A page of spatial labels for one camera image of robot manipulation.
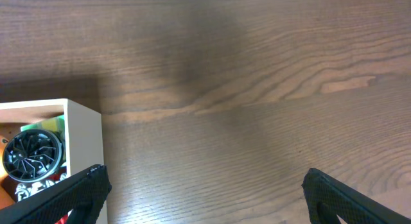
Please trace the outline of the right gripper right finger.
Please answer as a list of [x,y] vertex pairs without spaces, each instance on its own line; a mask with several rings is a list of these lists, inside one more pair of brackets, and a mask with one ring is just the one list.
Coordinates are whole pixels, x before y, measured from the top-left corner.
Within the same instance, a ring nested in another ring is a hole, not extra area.
[[410,223],[409,218],[316,168],[308,170],[302,188],[310,222],[314,224],[341,224],[341,221],[349,224]]

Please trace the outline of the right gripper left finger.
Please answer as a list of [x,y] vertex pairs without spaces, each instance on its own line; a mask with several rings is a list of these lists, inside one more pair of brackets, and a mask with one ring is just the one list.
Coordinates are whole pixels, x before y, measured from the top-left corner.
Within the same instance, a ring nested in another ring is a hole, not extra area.
[[107,167],[95,164],[1,210],[2,224],[96,223],[112,186]]

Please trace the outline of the black round wheel toy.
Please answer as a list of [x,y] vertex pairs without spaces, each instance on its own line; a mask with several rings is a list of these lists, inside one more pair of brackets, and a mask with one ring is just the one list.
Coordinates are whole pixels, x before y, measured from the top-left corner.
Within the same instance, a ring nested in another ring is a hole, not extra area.
[[56,173],[66,161],[59,134],[43,129],[18,133],[5,146],[3,167],[18,182],[33,183]]

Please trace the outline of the multicoloured puzzle cube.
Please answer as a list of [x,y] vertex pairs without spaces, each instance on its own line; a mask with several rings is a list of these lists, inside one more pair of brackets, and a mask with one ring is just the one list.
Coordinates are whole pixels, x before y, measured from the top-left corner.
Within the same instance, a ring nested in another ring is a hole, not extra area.
[[63,147],[63,158],[62,158],[62,164],[64,165],[66,163],[66,151],[65,151],[65,117],[64,115],[60,115],[57,117],[52,117],[49,119],[45,119],[42,121],[39,121],[37,123],[32,123],[28,125],[24,125],[20,127],[20,131],[26,131],[30,129],[43,129],[43,130],[49,130],[50,132],[53,132],[57,135],[57,137],[60,139]]

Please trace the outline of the orange dinosaur toy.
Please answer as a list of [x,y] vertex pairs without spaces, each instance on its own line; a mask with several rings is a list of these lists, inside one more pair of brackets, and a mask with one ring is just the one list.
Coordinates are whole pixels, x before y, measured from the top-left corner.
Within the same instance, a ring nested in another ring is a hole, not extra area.
[[8,143],[8,134],[4,128],[1,129],[1,209],[4,209],[16,202],[14,195],[15,184],[6,172],[3,164],[4,151]]

